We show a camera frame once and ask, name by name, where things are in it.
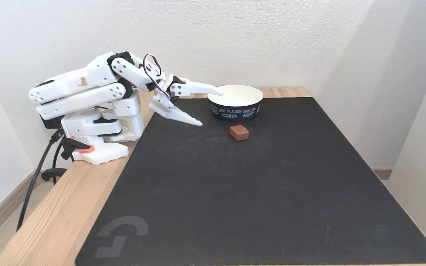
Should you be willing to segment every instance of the wooden table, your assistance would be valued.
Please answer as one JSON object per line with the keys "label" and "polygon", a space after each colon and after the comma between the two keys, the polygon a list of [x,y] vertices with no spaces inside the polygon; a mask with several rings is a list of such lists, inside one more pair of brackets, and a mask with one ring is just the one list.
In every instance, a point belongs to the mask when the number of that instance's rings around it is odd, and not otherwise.
{"label": "wooden table", "polygon": [[[270,88],[262,92],[266,98],[310,96],[303,88]],[[141,112],[147,123],[153,114],[147,107],[151,94],[141,92],[140,97]],[[136,143],[127,143],[129,156]],[[128,158],[99,166],[74,162],[1,252],[0,265],[73,266]]]}

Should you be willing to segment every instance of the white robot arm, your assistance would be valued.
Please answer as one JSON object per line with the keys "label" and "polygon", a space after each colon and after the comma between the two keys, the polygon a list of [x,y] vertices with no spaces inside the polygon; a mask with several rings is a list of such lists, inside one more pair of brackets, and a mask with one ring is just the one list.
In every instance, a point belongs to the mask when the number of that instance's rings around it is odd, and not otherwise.
{"label": "white robot arm", "polygon": [[[138,89],[153,91],[149,107],[167,118],[201,126],[202,123],[174,106],[179,96],[191,93],[222,93],[172,74],[165,76],[156,65],[130,52],[103,54],[86,67],[53,77],[29,91],[29,97],[47,128],[61,126],[68,138],[90,146],[73,153],[76,160],[100,164],[128,155],[118,142],[136,141],[144,130]],[[105,103],[113,108],[95,108]]]}

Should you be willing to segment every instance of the brown cube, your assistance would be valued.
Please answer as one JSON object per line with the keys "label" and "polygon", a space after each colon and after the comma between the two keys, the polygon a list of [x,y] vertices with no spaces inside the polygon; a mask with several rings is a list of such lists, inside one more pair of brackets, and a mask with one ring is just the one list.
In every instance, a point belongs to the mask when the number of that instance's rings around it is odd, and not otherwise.
{"label": "brown cube", "polygon": [[249,131],[241,125],[232,126],[230,127],[230,135],[236,141],[245,141],[247,138],[249,138]]}

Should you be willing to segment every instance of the gray logo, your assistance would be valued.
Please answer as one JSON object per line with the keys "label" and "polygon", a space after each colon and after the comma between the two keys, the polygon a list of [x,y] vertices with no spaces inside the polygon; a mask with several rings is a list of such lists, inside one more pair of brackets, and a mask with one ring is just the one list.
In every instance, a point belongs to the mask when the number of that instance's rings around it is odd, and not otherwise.
{"label": "gray logo", "polygon": [[217,115],[218,114],[218,109],[216,108],[216,106],[210,104],[210,108],[212,109],[212,112]]}
{"label": "gray logo", "polygon": [[[146,236],[149,232],[147,222],[138,216],[123,216],[111,221],[105,225],[99,233],[98,237],[107,237],[113,229],[120,225],[129,224],[133,225],[137,229],[138,236]],[[95,258],[115,258],[119,257],[121,249],[123,249],[126,236],[116,236],[113,244],[109,247],[101,247],[96,250]]]}

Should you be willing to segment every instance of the black mat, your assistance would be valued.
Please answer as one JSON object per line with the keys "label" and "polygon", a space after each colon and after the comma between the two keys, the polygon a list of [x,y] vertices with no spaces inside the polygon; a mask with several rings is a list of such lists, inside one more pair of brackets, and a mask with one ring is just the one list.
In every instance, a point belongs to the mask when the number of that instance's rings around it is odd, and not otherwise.
{"label": "black mat", "polygon": [[264,99],[242,142],[206,99],[177,106],[203,126],[153,116],[78,266],[426,263],[424,235],[313,98]]}

